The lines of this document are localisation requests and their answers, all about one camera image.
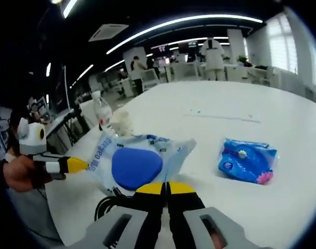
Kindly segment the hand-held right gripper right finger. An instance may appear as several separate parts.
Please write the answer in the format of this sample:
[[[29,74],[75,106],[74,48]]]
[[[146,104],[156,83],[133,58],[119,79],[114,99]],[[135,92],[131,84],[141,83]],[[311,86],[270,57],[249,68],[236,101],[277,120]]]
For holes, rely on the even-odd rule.
[[[241,225],[218,209],[205,207],[187,184],[167,183],[167,206],[176,248],[260,248],[246,238]]]

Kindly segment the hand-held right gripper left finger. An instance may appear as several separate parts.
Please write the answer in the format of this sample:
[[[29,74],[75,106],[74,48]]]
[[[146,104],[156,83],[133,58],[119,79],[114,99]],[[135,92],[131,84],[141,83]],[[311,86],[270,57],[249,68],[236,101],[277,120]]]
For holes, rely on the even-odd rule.
[[[165,206],[165,183],[149,183],[129,197],[115,188],[99,201],[83,248],[154,248]]]

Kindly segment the person's left hand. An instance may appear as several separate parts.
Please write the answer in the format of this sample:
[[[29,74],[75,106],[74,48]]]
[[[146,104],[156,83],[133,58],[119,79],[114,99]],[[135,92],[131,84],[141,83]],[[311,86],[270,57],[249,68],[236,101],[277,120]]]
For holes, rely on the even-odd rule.
[[[5,188],[17,192],[39,189],[52,181],[51,175],[41,165],[24,155],[10,162],[3,160],[2,174]]]

